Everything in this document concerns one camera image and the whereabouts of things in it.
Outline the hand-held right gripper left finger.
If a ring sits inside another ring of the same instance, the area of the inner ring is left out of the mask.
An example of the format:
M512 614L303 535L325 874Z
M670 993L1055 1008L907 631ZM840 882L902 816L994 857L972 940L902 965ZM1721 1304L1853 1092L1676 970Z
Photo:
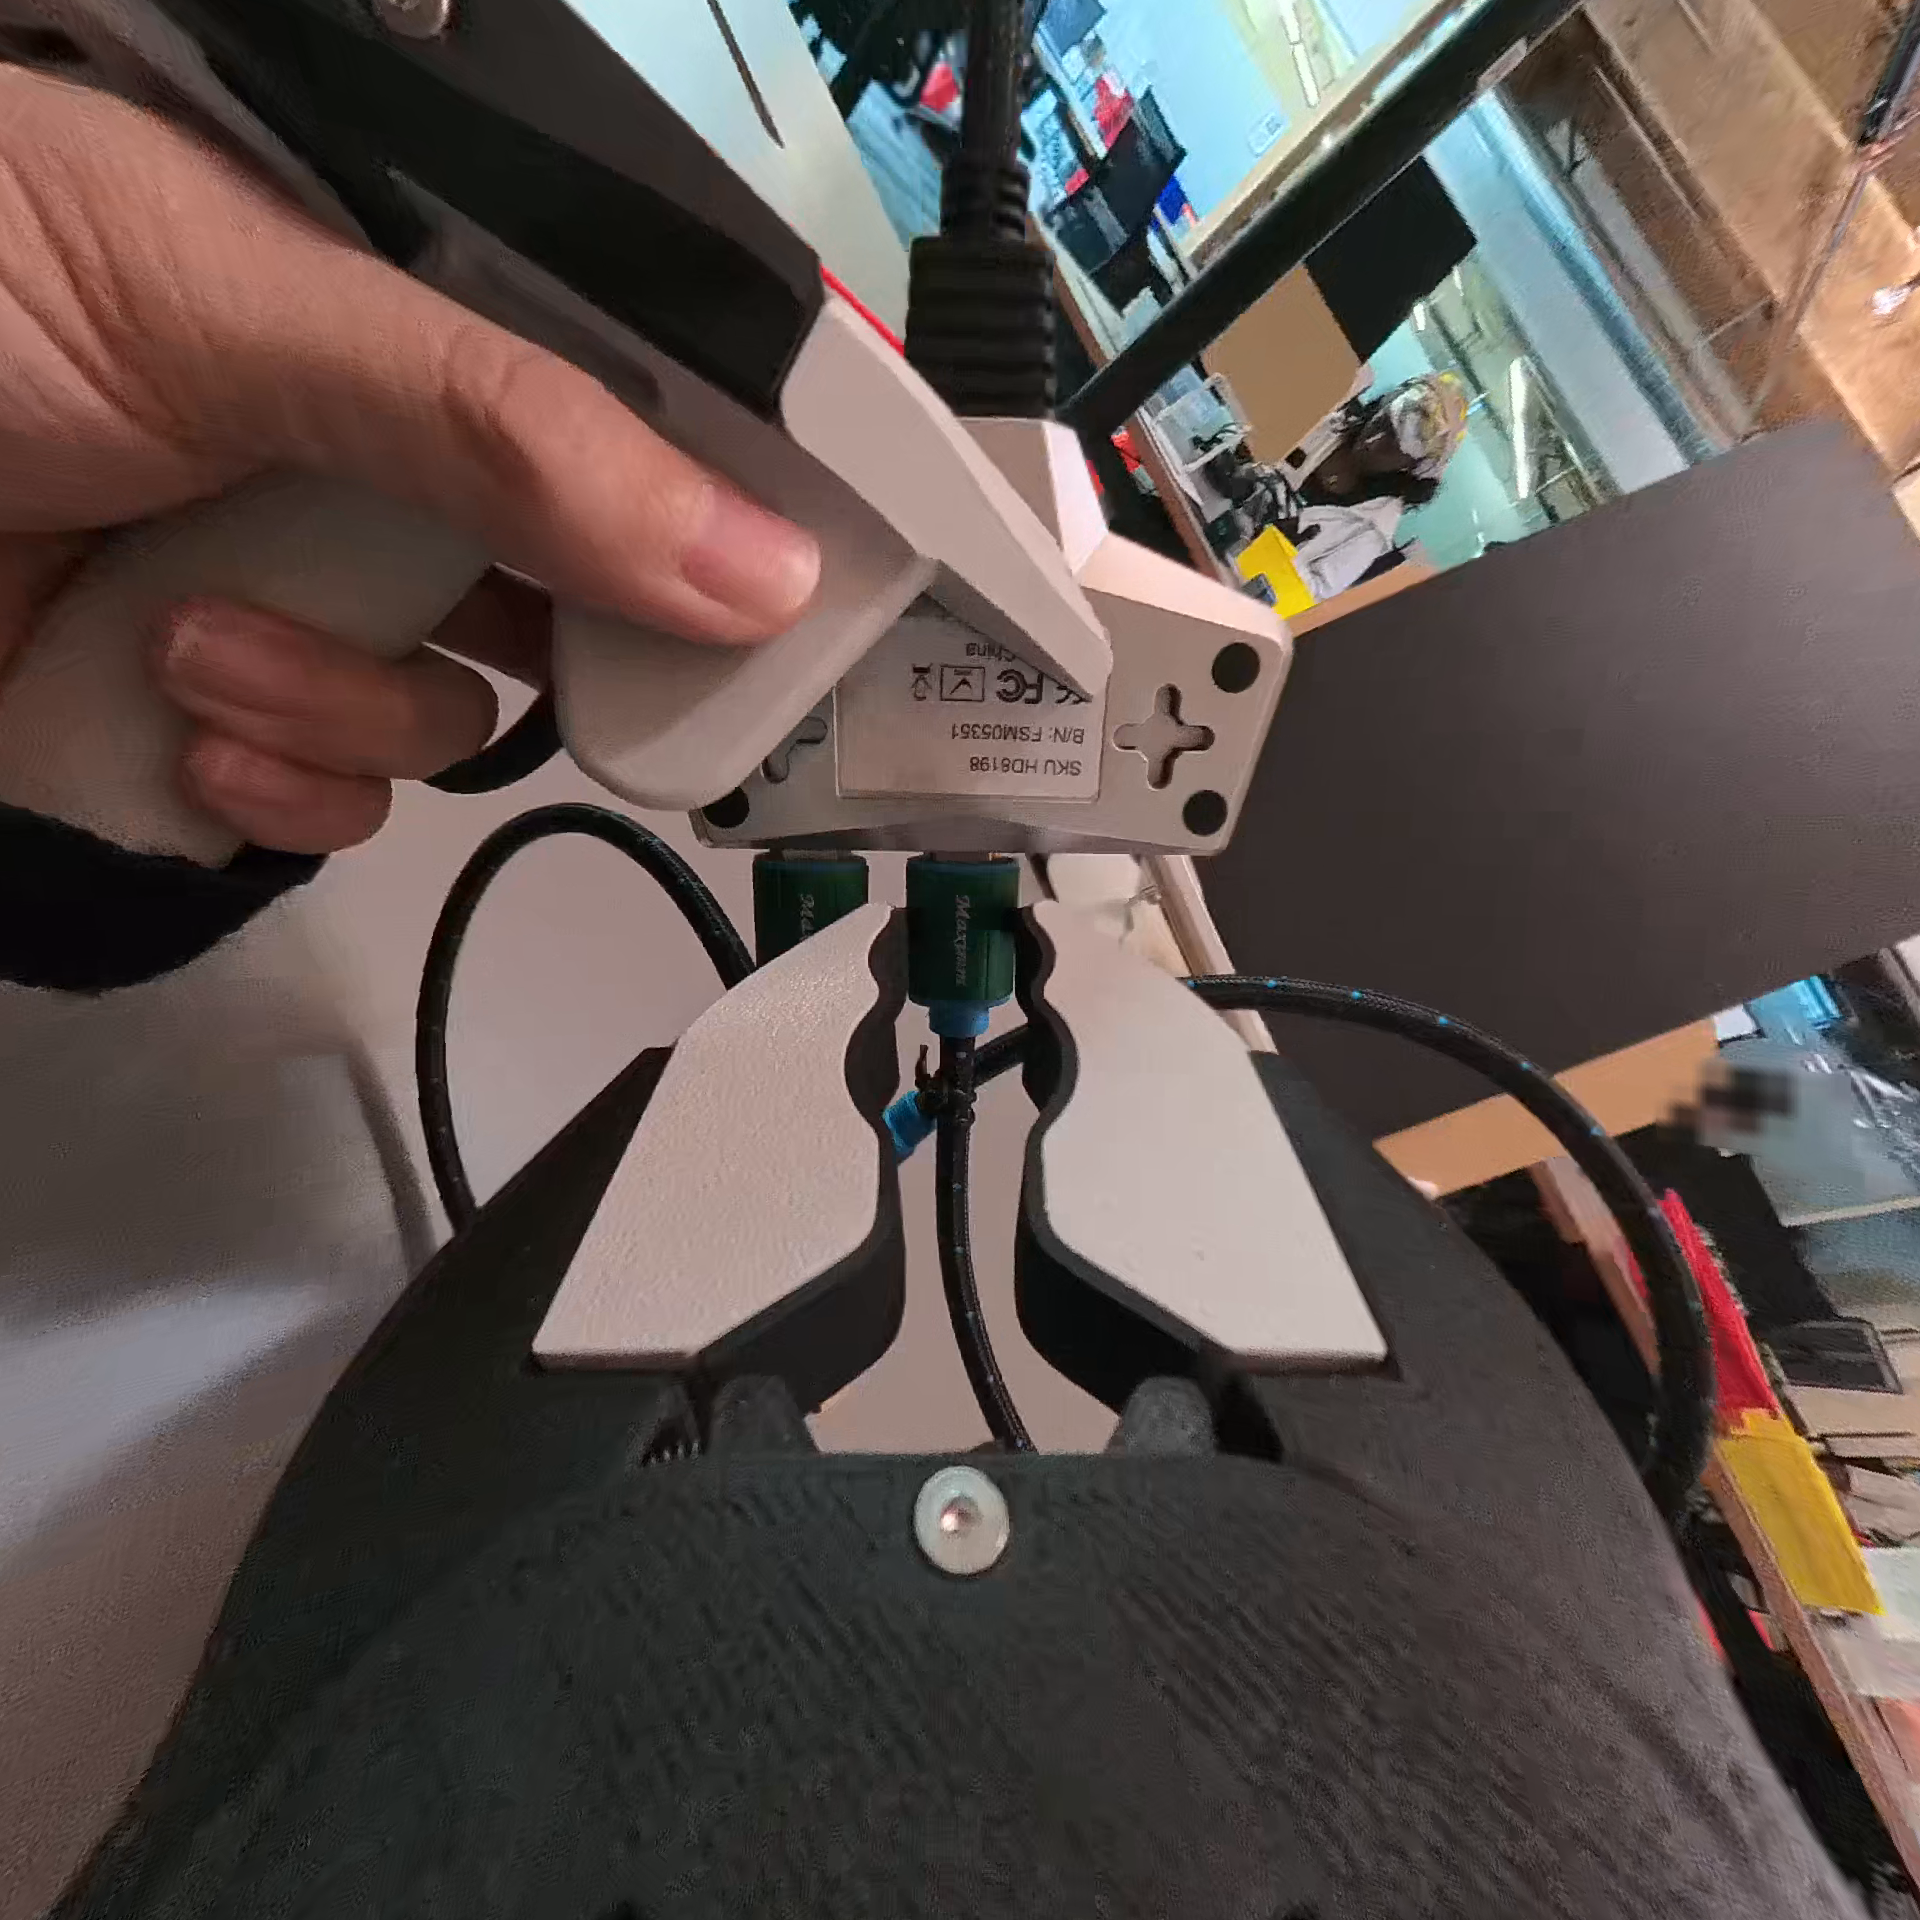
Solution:
M534 1336L552 1370L869 1370L900 1333L905 921L861 906L673 1049Z

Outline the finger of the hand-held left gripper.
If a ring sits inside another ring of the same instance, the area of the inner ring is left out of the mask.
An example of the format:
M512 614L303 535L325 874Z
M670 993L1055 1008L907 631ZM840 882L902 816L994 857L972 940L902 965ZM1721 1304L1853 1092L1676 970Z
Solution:
M1059 540L855 300L825 297L781 422L905 540L944 610L1074 693L1104 693L1113 647Z

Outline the yellow plastic piece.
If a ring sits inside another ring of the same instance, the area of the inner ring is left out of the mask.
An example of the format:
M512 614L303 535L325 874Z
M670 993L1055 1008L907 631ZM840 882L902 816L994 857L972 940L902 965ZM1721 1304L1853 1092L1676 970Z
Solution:
M1724 1426L1716 1466L1738 1497L1788 1595L1826 1616L1884 1616L1884 1598L1810 1443L1781 1412L1744 1409Z

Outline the red crate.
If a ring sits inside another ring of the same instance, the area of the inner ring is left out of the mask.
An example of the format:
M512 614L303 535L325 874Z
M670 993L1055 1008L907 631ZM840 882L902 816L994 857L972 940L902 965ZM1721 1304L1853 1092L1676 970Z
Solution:
M1710 1237L1678 1191L1668 1186L1661 1195L1661 1211L1687 1259L1704 1310L1716 1382L1716 1428L1727 1435L1746 1432L1761 1423L1786 1428L1786 1410Z

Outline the black panel with wooden edge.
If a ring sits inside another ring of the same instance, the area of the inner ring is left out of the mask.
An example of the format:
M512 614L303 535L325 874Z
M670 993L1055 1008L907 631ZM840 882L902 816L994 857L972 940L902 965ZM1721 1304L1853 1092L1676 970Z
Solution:
M1232 966L1566 1072L1918 932L1918 545L1839 422L1299 637Z

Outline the person's left hand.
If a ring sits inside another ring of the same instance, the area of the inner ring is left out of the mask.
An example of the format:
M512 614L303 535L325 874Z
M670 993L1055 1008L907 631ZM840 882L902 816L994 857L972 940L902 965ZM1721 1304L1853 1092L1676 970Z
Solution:
M360 847L396 783L477 756L483 666L549 668L545 588L711 644L806 612L816 540L585 373L146 108L17 65L2 93L5 696L107 530L280 469L460 527L510 572L396 662L218 599L156 614L136 676L182 728L171 781L242 844Z

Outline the yellow bin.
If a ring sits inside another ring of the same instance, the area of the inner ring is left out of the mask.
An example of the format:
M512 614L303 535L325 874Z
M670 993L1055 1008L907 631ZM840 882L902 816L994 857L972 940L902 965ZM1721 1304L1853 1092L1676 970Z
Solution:
M1300 569L1296 545L1278 525L1267 525L1232 561L1249 595L1265 601L1278 618L1294 620L1320 602Z

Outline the brown cardboard panel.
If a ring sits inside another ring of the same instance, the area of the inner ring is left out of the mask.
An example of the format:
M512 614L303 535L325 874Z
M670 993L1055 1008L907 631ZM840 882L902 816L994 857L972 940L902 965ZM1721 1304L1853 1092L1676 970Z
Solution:
M1269 466L1303 448L1373 375L1307 265L1275 282L1199 362L1224 381L1246 450Z

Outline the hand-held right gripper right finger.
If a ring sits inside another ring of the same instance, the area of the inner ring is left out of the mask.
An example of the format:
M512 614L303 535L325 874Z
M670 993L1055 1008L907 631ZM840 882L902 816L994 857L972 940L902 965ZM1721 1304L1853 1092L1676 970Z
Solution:
M1147 1380L1360 1376L1389 1342L1263 1064L1194 989L1044 901L1022 914L1018 1319L1110 1412Z

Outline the black pole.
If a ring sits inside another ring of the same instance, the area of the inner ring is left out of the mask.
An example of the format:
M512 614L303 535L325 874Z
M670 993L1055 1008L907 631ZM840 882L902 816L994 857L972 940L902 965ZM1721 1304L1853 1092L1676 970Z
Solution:
M1062 400L1061 421L1090 447L1127 427L1180 367L1381 198L1572 11L1572 2L1431 8L1428 36L1405 57L1381 57L1357 79L1357 104L1328 115L1318 145L1289 164L1147 331Z

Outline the small black panel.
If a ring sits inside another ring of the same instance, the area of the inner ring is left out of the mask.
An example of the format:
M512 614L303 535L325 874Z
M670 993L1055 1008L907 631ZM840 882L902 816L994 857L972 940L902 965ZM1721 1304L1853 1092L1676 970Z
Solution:
M1418 157L1317 246L1304 269L1342 339L1369 364L1472 253L1476 229Z

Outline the silver splitter hub with cable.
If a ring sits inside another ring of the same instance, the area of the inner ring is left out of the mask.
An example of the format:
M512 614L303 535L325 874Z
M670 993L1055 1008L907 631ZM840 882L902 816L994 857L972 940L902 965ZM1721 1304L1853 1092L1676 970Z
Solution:
M1055 262L1029 229L1020 4L971 4L962 145L940 229L915 244L894 346L1056 539L1113 671L1083 695L927 593L880 593L861 654L755 771L691 813L711 848L948 862L1219 853L1290 666L1260 601L1108 523L1055 419Z

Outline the person's left forearm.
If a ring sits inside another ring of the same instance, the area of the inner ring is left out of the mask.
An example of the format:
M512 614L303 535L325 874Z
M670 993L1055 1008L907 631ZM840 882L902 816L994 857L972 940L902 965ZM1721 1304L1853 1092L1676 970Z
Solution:
M206 869L5 805L2 982L59 997L148 986L245 932L325 860L247 844Z

